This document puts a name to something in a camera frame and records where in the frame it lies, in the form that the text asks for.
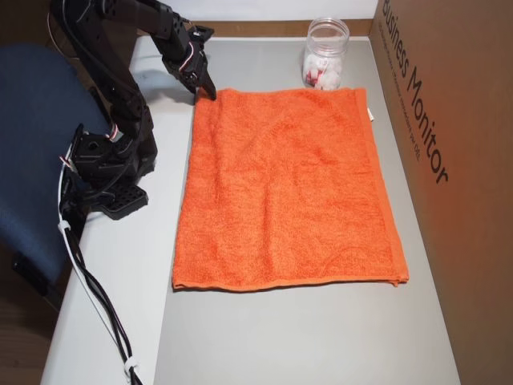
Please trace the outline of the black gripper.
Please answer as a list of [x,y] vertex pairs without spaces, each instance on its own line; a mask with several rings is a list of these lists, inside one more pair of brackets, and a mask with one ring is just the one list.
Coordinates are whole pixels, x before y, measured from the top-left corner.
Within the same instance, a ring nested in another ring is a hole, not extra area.
[[208,28],[172,28],[168,38],[160,40],[160,54],[164,66],[183,87],[178,103],[195,104],[196,93],[203,91],[210,100],[216,100],[216,86],[208,73],[204,44]]

